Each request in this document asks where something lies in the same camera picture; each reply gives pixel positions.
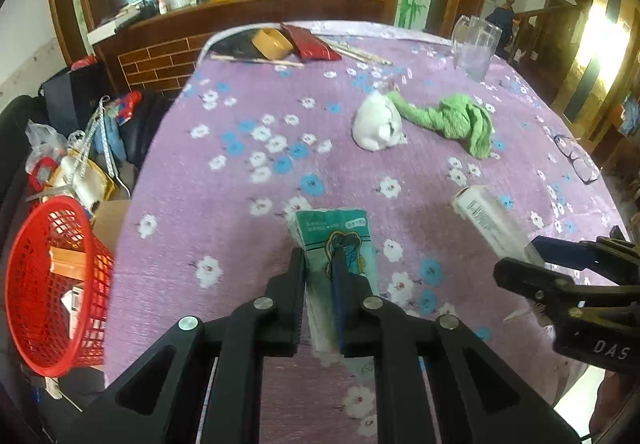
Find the right hand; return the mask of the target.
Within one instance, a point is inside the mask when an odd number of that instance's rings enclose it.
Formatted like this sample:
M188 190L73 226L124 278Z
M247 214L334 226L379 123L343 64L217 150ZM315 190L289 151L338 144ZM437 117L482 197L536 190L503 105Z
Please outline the right hand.
M622 409L625 398L635 382L636 379L632 376L620 375L617 372L605 373L589 421L589 431L592 436L600 434Z

